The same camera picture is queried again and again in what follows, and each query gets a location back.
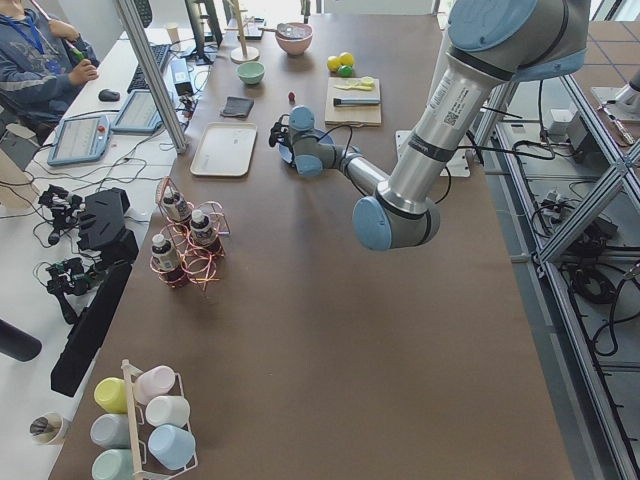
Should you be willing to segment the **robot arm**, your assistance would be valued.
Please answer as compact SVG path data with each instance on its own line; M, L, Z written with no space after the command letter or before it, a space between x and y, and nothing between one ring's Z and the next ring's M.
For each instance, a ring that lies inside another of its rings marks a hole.
M385 251L422 245L440 215L428 193L491 91L509 81L555 78L579 70L586 55L587 1L458 1L448 19L430 98L398 161L386 174L347 145L314 135L306 106L281 116L269 145L284 146L303 177L336 169L362 193L352 223L359 242Z

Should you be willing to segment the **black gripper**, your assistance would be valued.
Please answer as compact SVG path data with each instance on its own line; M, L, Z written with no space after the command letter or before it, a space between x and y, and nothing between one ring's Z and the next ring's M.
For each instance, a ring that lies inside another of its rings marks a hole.
M283 123L283 118L279 118L271 127L268 143L270 147L289 146L289 127Z

